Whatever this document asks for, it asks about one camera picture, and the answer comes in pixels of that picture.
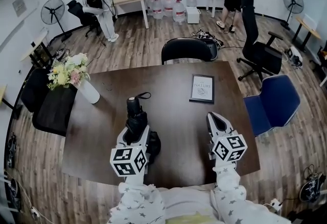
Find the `blue chair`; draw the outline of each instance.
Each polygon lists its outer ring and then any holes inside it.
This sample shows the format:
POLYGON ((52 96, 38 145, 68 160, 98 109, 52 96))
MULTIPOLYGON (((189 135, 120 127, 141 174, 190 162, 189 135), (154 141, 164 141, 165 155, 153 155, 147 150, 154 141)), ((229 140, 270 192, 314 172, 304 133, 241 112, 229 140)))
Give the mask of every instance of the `blue chair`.
POLYGON ((300 106, 300 97, 290 78, 264 78, 259 95, 244 98, 255 136, 285 126, 300 106))

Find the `fan blade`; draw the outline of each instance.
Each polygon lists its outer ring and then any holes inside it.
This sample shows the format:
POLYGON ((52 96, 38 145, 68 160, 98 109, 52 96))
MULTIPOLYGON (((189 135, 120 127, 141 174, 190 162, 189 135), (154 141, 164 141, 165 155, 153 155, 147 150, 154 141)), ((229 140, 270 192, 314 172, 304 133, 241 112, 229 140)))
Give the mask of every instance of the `fan blade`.
POLYGON ((55 9, 55 11, 56 11, 56 10, 58 10, 60 7, 62 7, 62 5, 61 5, 61 6, 59 6, 59 7, 57 7, 57 8, 55 9))

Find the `vase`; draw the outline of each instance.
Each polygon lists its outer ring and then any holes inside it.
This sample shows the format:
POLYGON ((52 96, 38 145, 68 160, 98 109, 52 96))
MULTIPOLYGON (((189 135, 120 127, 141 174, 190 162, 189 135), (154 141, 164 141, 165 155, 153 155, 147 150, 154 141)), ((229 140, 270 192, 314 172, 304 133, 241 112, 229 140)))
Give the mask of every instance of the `vase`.
POLYGON ((95 104, 100 99, 100 94, 93 87, 93 85, 88 80, 83 80, 80 85, 75 85, 75 87, 83 94, 83 96, 92 104, 95 104))

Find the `star-patterned sleeve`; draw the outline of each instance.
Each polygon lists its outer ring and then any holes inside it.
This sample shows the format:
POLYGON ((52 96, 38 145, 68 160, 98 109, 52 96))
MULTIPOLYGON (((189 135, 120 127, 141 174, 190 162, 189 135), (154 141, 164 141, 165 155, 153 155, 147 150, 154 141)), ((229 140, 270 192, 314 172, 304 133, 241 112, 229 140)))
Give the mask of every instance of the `star-patterned sleeve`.
POLYGON ((144 175, 128 177, 118 186, 122 199, 110 210, 112 224, 165 223, 165 207, 160 192, 153 185, 143 184, 144 175))
POLYGON ((217 187, 211 191, 211 201, 220 220, 226 224, 287 224, 289 220, 272 214, 263 205, 246 200, 246 189, 239 184, 235 164, 216 160, 217 187))

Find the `black office chair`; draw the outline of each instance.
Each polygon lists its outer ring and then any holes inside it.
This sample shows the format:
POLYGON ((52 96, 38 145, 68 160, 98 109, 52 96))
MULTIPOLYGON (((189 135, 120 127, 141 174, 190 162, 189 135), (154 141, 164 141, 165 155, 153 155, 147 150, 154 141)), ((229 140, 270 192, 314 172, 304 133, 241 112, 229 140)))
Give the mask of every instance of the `black office chair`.
POLYGON ((179 58, 192 58, 209 62, 213 55, 209 46, 200 39, 175 38, 165 43, 161 51, 161 63, 164 64, 166 61, 179 58))
POLYGON ((32 123, 36 129, 66 136, 77 89, 71 86, 49 90, 48 73, 42 68, 32 71, 20 99, 33 112, 32 123))
POLYGON ((94 14, 84 13, 83 6, 80 3, 76 2, 76 0, 70 1, 67 5, 69 7, 68 12, 78 17, 81 21, 81 25, 90 26, 90 29, 85 34, 85 37, 88 37, 88 33, 93 31, 94 29, 97 30, 97 35, 100 34, 101 32, 99 30, 100 24, 94 14))
POLYGON ((278 74, 282 66, 282 53, 271 47, 271 43, 275 38, 283 40, 283 38, 273 32, 269 32, 271 35, 269 41, 264 44, 256 42, 259 32, 256 26, 253 0, 241 0, 242 1, 242 16, 243 23, 246 31, 246 42, 243 48, 243 55, 246 58, 237 58, 237 62, 244 62, 252 67, 252 70, 248 71, 244 75, 238 77, 239 81, 256 72, 259 75, 260 80, 263 80, 262 73, 268 75, 278 74))

